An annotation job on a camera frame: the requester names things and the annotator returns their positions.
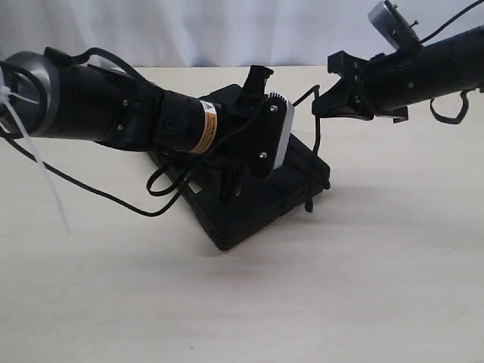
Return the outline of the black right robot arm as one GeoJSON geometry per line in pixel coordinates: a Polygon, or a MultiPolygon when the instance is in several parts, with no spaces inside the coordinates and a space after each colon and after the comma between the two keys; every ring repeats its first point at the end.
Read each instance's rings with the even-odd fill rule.
{"type": "Polygon", "coordinates": [[[327,68],[340,79],[312,102],[316,117],[388,117],[400,123],[408,120],[408,106],[458,93],[462,106],[457,116],[434,115],[441,123],[457,125],[469,109],[468,93],[483,90],[483,28],[369,60],[338,51],[328,58],[327,68]]]}

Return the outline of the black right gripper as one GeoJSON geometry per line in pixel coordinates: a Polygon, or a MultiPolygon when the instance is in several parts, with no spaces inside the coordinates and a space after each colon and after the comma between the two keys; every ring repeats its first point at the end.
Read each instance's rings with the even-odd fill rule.
{"type": "Polygon", "coordinates": [[[378,71],[389,63],[388,57],[391,59],[391,54],[379,53],[365,60],[345,51],[330,55],[327,58],[329,74],[354,78],[356,90],[350,81],[340,79],[312,102],[312,114],[316,117],[355,117],[364,121],[375,117],[390,118],[394,123],[407,121],[406,106],[389,109],[383,106],[383,99],[389,91],[378,79],[378,71]]]}

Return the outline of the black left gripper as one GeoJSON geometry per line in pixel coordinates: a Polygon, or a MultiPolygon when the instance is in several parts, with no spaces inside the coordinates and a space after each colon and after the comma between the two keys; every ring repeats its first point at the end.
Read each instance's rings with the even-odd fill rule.
{"type": "Polygon", "coordinates": [[[267,179],[271,174],[271,126],[268,116],[267,80],[274,70],[251,65],[243,88],[231,85],[223,91],[232,92],[231,100],[224,100],[225,128],[232,134],[217,147],[215,160],[224,166],[220,174],[219,199],[223,204],[235,197],[240,190],[245,168],[252,177],[267,179]]]}

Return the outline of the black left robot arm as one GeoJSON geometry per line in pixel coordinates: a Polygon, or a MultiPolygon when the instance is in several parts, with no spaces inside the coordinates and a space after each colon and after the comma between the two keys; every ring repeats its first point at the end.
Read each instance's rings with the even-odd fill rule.
{"type": "Polygon", "coordinates": [[[21,51],[1,62],[1,135],[158,152],[167,167],[181,161],[175,186],[218,166],[229,194],[242,175],[266,179],[281,164],[279,106],[265,90],[271,75],[251,66],[243,85],[194,97],[158,86],[102,48],[21,51]]]}

